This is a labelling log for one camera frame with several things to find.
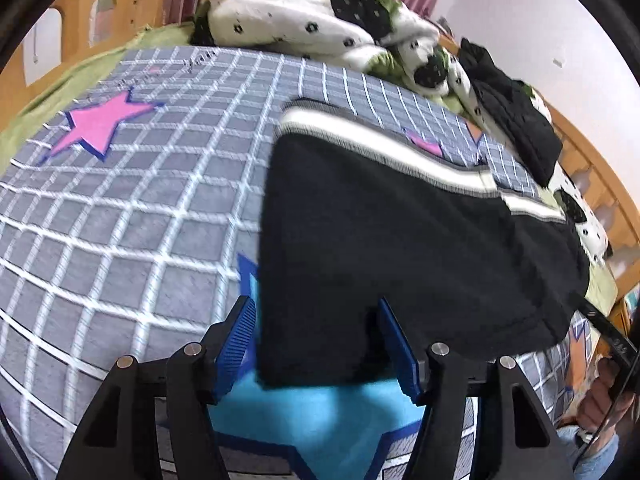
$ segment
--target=light green bed sheet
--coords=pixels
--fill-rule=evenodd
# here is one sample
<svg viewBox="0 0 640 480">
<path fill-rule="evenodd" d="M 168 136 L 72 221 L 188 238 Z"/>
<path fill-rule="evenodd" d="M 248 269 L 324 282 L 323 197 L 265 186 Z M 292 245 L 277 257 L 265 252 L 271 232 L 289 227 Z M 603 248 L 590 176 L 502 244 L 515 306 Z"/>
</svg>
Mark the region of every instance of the light green bed sheet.
<svg viewBox="0 0 640 480">
<path fill-rule="evenodd" d="M 189 44 L 193 23 L 151 28 L 148 25 L 123 46 L 89 57 L 67 70 L 47 90 L 27 104 L 0 133 L 0 174 L 24 142 L 57 111 L 107 77 L 127 50 Z"/>
</svg>

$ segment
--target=human hand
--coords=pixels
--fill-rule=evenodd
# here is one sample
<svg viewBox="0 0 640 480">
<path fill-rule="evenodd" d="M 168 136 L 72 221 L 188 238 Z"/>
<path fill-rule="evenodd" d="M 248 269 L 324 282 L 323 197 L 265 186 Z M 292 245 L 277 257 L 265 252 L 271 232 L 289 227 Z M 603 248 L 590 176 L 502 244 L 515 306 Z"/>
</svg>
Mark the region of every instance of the human hand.
<svg viewBox="0 0 640 480">
<path fill-rule="evenodd" d="M 585 394 L 584 399 L 578 406 L 576 421 L 584 430 L 594 433 L 604 420 L 604 417 L 611 407 L 609 389 L 613 386 L 614 380 L 620 368 L 610 358 L 602 358 L 598 361 L 598 377 L 593 381 L 591 388 Z M 600 434 L 600 437 L 593 443 L 590 454 L 601 449 L 614 435 L 615 425 L 625 416 L 634 402 L 633 392 L 623 392 L 616 403 L 614 411 L 611 413 L 608 428 Z"/>
</svg>

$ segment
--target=metal screw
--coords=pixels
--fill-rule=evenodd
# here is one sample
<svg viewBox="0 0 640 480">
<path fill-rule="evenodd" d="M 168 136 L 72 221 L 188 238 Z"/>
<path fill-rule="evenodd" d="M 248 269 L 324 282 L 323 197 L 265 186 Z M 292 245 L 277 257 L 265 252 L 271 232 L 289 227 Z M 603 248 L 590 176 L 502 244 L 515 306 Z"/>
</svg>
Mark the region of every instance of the metal screw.
<svg viewBox="0 0 640 480">
<path fill-rule="evenodd" d="M 190 356 L 198 355 L 202 351 L 200 343 L 189 343 L 184 347 L 184 353 Z"/>
<path fill-rule="evenodd" d="M 449 346 L 446 343 L 434 343 L 431 345 L 431 351 L 436 355 L 447 355 Z"/>
<path fill-rule="evenodd" d="M 500 358 L 500 364 L 509 370 L 512 370 L 516 367 L 516 360 L 513 357 L 509 357 L 508 355 L 503 355 Z"/>
<path fill-rule="evenodd" d="M 116 361 L 118 368 L 129 368 L 133 364 L 133 357 L 130 355 L 123 355 Z"/>
</svg>

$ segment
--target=light blue sleeve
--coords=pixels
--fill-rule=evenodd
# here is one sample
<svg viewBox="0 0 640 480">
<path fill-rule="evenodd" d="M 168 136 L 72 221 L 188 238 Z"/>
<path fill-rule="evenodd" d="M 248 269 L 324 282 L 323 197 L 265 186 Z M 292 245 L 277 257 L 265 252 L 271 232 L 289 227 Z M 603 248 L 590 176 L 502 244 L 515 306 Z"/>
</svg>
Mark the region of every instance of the light blue sleeve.
<svg viewBox="0 0 640 480">
<path fill-rule="evenodd" d="M 580 449 L 575 444 L 575 433 L 578 429 L 578 426 L 565 426 L 558 430 L 558 437 L 560 437 L 560 442 L 572 465 L 580 453 Z M 614 434 L 613 438 L 599 452 L 588 458 L 583 458 L 575 469 L 575 480 L 598 480 L 604 475 L 618 451 L 618 441 L 618 435 Z"/>
</svg>

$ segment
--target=wooden headboard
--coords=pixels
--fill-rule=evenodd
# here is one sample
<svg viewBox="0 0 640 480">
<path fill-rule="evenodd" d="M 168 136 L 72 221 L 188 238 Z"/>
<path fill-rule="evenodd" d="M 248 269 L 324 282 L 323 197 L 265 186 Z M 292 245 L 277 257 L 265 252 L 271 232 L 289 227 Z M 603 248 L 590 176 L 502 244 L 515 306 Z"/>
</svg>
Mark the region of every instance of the wooden headboard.
<svg viewBox="0 0 640 480">
<path fill-rule="evenodd" d="M 27 85 L 23 69 L 23 46 L 14 52 L 0 73 L 0 131 L 32 99 L 50 87 L 77 62 L 121 46 L 140 28 L 163 24 L 163 0 L 114 0 L 113 30 L 108 39 L 91 46 L 88 41 L 90 13 L 96 0 L 56 0 L 52 8 L 62 15 L 62 62 L 43 77 Z M 458 47 L 446 36 L 441 44 L 454 54 Z M 586 201 L 604 222 L 614 249 L 618 275 L 618 298 L 640 282 L 640 214 L 625 187 L 593 145 L 558 110 L 547 103 L 564 150 L 561 164 L 565 171 L 588 178 Z"/>
</svg>

